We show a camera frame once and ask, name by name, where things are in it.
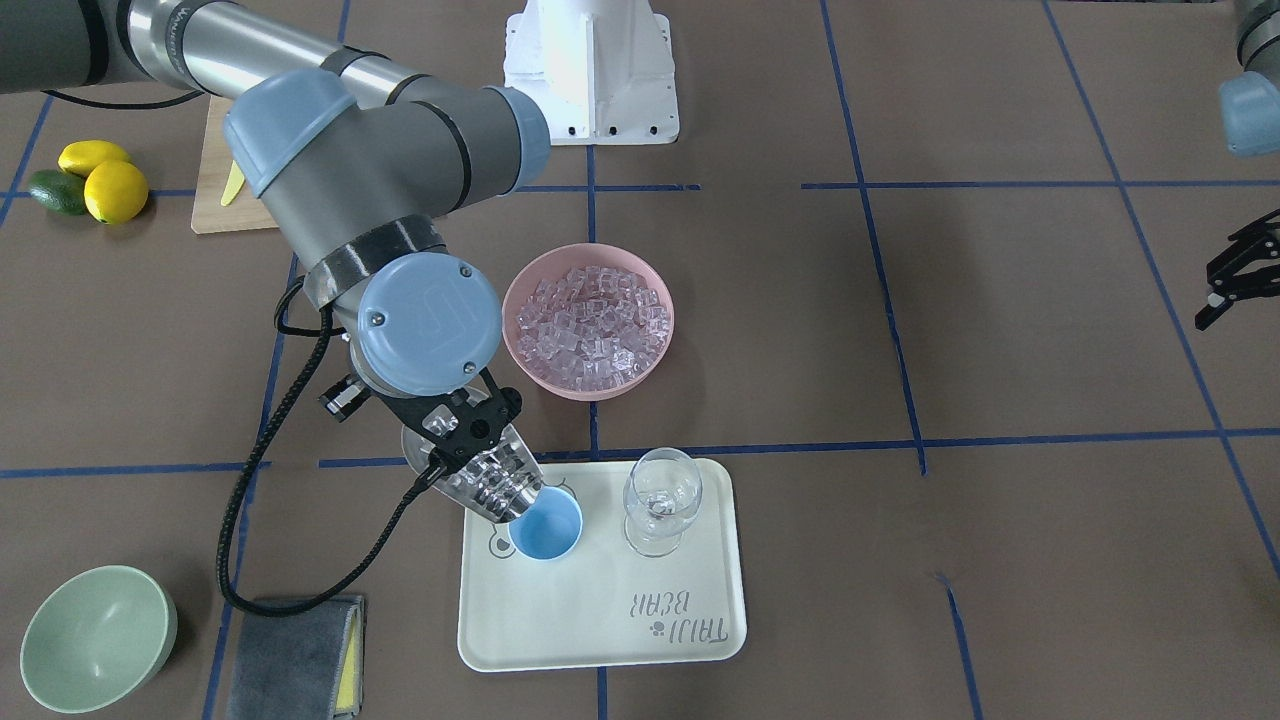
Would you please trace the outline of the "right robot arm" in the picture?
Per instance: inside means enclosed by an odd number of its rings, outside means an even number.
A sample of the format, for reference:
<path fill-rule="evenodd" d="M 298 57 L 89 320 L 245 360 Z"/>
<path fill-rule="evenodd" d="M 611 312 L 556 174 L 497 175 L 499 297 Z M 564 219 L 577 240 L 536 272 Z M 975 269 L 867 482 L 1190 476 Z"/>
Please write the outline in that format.
<path fill-rule="evenodd" d="M 545 165 L 547 123 L 513 88 L 456 88 L 236 1 L 5 1 L 3 92 L 154 79 L 230 101 L 227 145 L 292 247 L 320 345 L 348 334 L 355 383 L 411 429 L 489 377 L 497 301 L 433 218 Z M 210 459 L 216 392 L 265 327 L 273 254 L 170 227 L 3 231 L 3 475 Z"/>

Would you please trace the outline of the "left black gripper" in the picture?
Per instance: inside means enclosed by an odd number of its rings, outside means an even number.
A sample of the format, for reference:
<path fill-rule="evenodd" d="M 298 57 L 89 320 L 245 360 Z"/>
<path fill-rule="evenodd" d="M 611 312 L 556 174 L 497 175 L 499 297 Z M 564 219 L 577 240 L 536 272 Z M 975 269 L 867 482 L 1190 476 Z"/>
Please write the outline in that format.
<path fill-rule="evenodd" d="M 1194 325 L 1206 331 L 1234 304 L 1277 296 L 1277 211 L 1272 211 L 1229 237 L 1228 247 L 1206 266 L 1208 293 Z"/>

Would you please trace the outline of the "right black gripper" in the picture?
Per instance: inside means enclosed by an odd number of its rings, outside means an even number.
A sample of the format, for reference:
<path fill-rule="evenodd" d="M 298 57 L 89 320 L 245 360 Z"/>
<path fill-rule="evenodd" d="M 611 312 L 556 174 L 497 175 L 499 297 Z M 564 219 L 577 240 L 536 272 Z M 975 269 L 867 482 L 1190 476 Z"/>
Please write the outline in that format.
<path fill-rule="evenodd" d="M 500 445 L 506 428 L 524 409 L 521 393 L 498 386 L 488 369 L 479 379 L 480 389 L 465 386 L 443 395 L 397 397 L 376 392 L 349 373 L 317 401 L 337 421 L 344 421 L 375 398 L 399 420 L 410 466 L 420 475 L 445 477 Z"/>

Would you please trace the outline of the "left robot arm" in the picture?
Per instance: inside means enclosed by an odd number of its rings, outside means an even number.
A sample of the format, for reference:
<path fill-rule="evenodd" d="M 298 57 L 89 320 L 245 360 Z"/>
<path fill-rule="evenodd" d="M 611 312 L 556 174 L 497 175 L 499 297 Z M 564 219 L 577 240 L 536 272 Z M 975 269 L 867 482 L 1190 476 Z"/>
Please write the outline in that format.
<path fill-rule="evenodd" d="M 1236 59 L 1242 73 L 1219 88 L 1228 150 L 1257 158 L 1279 150 L 1279 3 L 1236 3 Z M 1228 237 L 1206 265 L 1206 305 L 1196 314 L 1208 329 L 1234 305 L 1279 295 L 1277 215 L 1274 210 Z"/>

